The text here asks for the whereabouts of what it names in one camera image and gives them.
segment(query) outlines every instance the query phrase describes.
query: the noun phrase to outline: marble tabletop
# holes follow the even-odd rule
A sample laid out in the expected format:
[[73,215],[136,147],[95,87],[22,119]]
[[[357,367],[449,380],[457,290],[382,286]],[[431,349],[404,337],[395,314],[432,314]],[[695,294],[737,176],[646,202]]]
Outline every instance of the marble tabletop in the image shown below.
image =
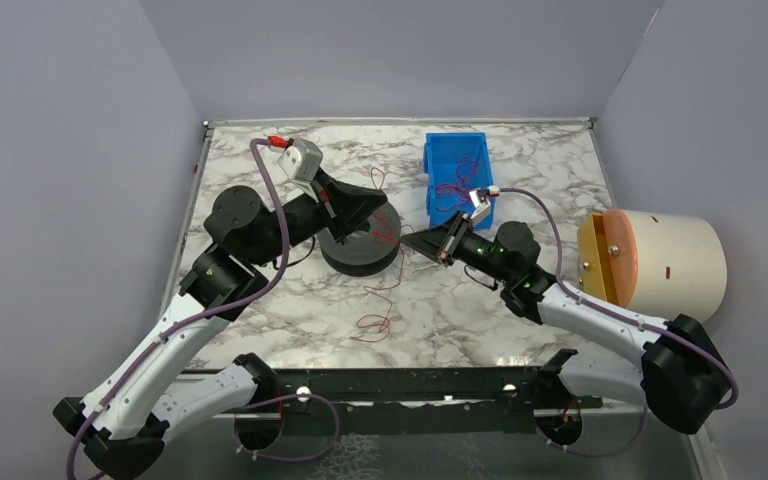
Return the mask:
[[[605,180],[584,125],[315,125],[217,128],[204,167],[192,222],[181,256],[179,280],[210,244],[202,226],[213,201],[232,185],[253,187],[267,205],[269,196],[249,152],[255,137],[302,137],[322,149],[322,168],[344,182],[372,186],[370,168],[387,173],[383,191],[403,224],[428,227],[425,195],[428,176],[422,148],[429,132],[484,132],[496,185],[537,193],[560,228],[565,277],[576,276],[576,230],[592,210],[610,208]],[[264,152],[282,199],[299,191]],[[513,194],[496,203],[492,235],[508,220],[527,222],[542,245],[539,264],[554,270],[556,248],[549,224],[529,199]],[[295,248],[300,258],[307,243]],[[387,294],[393,302],[390,335],[377,343],[360,342],[358,318],[384,314],[387,302],[368,294],[364,285],[389,286],[401,259],[368,278],[353,278],[331,269],[316,249],[266,297],[214,338],[190,368],[224,368],[237,355],[255,352],[275,368],[286,367],[441,367],[541,364],[560,348],[597,355],[611,352],[580,337],[536,325],[512,315],[494,293],[467,278],[460,264],[444,268],[406,250],[402,282]],[[262,269],[267,276],[271,267]],[[370,332],[367,339],[376,339]]]

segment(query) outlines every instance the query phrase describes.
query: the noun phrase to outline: blue plastic bin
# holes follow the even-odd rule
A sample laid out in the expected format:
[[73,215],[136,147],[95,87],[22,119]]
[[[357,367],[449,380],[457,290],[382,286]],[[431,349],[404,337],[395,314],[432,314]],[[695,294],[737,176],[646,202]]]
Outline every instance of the blue plastic bin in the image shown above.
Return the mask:
[[[455,169],[464,157],[478,162],[475,176],[469,181],[472,188],[489,187],[493,184],[490,172],[490,154],[487,152],[487,137],[483,133],[428,133],[425,135],[425,151],[422,166],[428,173],[428,194],[425,197],[425,209],[430,217],[429,227],[436,227],[445,222],[458,210],[472,213],[475,208],[469,202],[455,208],[460,200],[454,194],[437,195],[438,185],[454,183]],[[475,226],[476,230],[486,230],[493,224],[493,212],[496,200],[491,199],[490,215]]]

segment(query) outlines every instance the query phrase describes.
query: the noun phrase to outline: black tape roll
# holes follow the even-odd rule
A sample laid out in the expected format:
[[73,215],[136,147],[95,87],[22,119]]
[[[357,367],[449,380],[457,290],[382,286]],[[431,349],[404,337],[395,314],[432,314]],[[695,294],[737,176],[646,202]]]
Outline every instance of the black tape roll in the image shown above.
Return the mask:
[[[390,205],[390,202],[387,202],[379,207],[357,231],[349,235],[346,243],[335,242],[328,230],[317,234],[316,240],[322,250],[322,257],[328,265],[331,265],[331,268],[352,277],[366,277],[384,270],[393,263],[399,253],[398,241],[401,228],[399,212]],[[376,241],[376,236],[372,233],[376,231],[383,234],[389,233],[390,238],[397,243]]]

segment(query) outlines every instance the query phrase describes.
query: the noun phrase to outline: cylinder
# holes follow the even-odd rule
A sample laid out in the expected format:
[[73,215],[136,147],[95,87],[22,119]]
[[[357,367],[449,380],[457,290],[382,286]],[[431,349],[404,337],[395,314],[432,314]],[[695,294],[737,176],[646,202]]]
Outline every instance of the cylinder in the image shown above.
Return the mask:
[[704,322],[726,289],[726,259],[714,228],[701,218],[611,209],[603,214],[617,304],[673,319]]

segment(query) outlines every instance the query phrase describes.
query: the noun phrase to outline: gray wall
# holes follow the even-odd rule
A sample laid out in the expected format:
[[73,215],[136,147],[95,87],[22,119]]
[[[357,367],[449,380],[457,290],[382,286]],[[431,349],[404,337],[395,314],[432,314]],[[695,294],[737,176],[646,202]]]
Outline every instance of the gray wall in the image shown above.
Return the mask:
[[52,407],[153,323],[201,130],[136,1],[0,2],[0,478],[63,478]]
[[602,112],[661,0],[142,0],[200,113]]
[[619,206],[720,234],[708,325],[742,395],[711,424],[729,478],[768,478],[768,1],[666,0],[596,131]]

